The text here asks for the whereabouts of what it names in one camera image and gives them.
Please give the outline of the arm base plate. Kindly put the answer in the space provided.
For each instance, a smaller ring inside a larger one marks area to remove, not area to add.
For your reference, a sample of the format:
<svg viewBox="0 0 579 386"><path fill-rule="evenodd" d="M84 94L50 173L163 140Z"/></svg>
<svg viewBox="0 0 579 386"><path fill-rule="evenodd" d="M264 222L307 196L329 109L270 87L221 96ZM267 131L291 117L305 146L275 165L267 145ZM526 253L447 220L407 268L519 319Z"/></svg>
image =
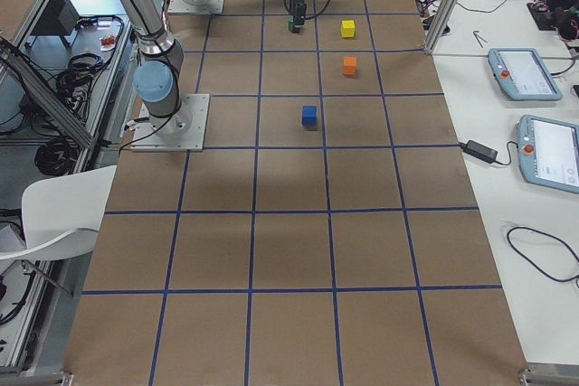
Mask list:
<svg viewBox="0 0 579 386"><path fill-rule="evenodd" d="M219 15L224 0L169 0L169 14Z"/></svg>
<svg viewBox="0 0 579 386"><path fill-rule="evenodd" d="M209 104L209 94L182 94L181 108L165 125L165 119L151 118L142 103L139 115L147 120L136 125L130 149L138 152L202 151Z"/></svg>

